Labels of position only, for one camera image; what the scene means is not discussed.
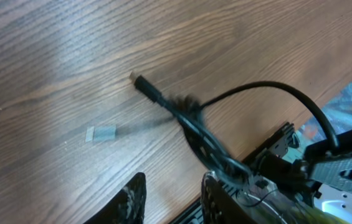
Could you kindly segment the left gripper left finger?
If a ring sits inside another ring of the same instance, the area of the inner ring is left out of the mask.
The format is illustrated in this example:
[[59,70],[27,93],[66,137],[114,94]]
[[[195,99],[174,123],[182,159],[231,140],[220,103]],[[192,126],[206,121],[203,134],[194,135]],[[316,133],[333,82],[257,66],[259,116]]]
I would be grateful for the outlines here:
[[146,176],[138,172],[85,224],[141,224],[145,217],[146,196]]

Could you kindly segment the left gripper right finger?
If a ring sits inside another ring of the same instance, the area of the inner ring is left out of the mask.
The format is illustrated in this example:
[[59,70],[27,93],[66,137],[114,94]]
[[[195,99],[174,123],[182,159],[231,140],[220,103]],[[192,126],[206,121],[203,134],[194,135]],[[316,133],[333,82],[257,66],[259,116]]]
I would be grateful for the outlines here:
[[205,224],[256,224],[222,188],[212,171],[202,178],[201,210]]

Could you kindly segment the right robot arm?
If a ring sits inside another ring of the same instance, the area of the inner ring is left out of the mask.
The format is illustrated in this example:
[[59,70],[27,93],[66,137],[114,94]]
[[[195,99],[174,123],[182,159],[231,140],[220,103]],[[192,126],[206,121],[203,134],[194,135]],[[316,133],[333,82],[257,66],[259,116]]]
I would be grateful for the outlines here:
[[325,153],[326,140],[306,148],[309,179],[320,183],[313,206],[352,223],[352,130],[339,134],[340,150]]

